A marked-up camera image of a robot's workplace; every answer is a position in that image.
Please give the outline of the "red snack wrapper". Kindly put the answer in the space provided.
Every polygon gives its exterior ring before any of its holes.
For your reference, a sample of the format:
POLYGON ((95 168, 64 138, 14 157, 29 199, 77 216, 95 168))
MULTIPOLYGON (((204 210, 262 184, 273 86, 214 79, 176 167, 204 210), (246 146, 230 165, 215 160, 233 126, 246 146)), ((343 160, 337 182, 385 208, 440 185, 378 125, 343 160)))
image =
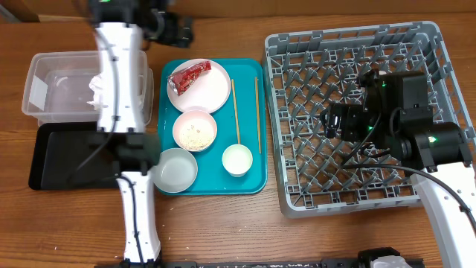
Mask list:
POLYGON ((168 77, 168 85, 178 95, 184 94, 199 78, 199 76, 206 71, 211 70, 210 60, 203 60, 194 63, 187 68, 183 68, 172 73, 168 77))

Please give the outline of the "white tissue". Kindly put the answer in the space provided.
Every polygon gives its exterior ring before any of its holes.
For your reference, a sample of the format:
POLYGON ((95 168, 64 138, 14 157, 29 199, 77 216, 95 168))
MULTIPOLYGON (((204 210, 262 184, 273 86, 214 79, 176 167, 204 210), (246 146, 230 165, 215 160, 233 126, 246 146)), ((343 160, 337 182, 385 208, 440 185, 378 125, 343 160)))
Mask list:
POLYGON ((102 73, 93 76, 89 83, 89 88, 93 91, 93 100, 88 101, 87 104, 93 106, 95 111, 109 105, 103 97, 102 73))

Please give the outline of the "pink bowl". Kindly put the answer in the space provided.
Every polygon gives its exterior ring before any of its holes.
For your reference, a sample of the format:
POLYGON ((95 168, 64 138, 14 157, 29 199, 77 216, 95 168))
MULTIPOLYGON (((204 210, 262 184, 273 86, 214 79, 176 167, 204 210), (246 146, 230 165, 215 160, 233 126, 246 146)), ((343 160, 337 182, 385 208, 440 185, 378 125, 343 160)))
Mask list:
POLYGON ((177 145, 190 152, 202 152, 212 145, 217 135, 215 119, 201 110, 190 110, 177 117, 173 138, 177 145))

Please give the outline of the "rice grains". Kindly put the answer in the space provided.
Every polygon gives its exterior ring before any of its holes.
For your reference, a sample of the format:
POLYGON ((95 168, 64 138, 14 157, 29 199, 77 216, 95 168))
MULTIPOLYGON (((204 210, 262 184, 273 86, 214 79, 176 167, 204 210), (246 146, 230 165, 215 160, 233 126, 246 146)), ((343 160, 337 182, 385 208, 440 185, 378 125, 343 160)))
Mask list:
POLYGON ((194 152, 208 148, 214 139, 214 126, 205 119, 188 120, 178 132, 179 144, 185 150, 194 152))

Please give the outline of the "light green cup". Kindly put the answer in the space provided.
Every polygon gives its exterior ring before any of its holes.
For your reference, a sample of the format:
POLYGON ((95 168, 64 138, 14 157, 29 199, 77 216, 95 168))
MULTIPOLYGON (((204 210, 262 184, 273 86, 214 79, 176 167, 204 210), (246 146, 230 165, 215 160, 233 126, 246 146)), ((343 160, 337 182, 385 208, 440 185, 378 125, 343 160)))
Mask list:
POLYGON ((233 144, 222 154, 222 165, 233 177, 244 176, 250 170, 252 163, 251 151, 242 144, 233 144))

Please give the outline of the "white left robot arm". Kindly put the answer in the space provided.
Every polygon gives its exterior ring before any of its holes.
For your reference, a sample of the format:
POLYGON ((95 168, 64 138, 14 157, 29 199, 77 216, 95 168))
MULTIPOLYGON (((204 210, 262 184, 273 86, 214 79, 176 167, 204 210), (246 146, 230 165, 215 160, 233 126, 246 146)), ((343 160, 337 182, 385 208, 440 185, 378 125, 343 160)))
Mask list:
POLYGON ((151 170, 158 137, 145 132, 138 107, 138 56, 143 41, 187 48, 191 20, 167 12, 168 1, 89 1, 100 59, 102 97, 95 138, 97 153, 112 154, 110 180, 120 189, 126 232, 120 267, 159 267, 161 243, 155 225, 151 170))

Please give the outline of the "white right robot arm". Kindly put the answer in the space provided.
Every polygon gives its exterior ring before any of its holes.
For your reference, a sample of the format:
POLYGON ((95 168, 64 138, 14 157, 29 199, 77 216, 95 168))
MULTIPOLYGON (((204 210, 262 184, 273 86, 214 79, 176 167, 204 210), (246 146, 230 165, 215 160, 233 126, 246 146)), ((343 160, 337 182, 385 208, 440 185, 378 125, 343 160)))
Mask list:
POLYGON ((421 71, 372 69, 357 79, 361 104, 332 103, 320 120, 327 138, 371 143, 399 165, 350 164, 343 169, 398 169, 411 178, 434 230, 444 267, 475 266, 475 169, 468 139, 454 122, 435 123, 421 71))

